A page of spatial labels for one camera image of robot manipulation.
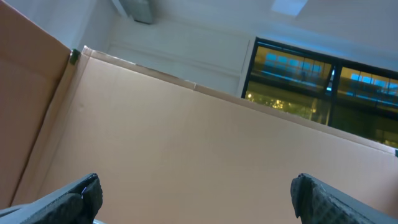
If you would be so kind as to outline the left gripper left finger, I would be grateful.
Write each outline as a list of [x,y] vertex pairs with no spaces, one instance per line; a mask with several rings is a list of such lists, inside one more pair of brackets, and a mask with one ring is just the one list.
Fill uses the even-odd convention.
[[32,203],[1,210],[1,223],[93,223],[103,204],[97,174],[88,174]]

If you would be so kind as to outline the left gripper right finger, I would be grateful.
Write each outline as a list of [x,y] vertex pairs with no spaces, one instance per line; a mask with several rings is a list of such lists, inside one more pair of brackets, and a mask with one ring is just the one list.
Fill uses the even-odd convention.
[[292,180],[290,195],[295,216],[303,224],[397,224],[397,219],[305,173]]

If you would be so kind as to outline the dark framed window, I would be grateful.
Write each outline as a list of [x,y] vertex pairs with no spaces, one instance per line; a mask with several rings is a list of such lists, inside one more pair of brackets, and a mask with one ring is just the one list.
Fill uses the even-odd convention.
[[397,72],[256,38],[242,98],[397,147]]

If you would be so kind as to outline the ceiling light panel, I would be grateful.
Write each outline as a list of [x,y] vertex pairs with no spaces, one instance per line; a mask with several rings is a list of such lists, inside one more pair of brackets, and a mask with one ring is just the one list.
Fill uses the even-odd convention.
[[271,10],[286,16],[296,17],[307,3],[308,0],[275,0]]

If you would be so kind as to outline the brown cardboard wall panel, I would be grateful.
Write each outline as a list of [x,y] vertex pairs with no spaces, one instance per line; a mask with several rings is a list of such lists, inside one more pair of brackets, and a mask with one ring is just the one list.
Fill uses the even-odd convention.
[[106,223],[297,223],[301,173],[397,221],[391,147],[89,48],[1,3],[1,207],[87,174]]

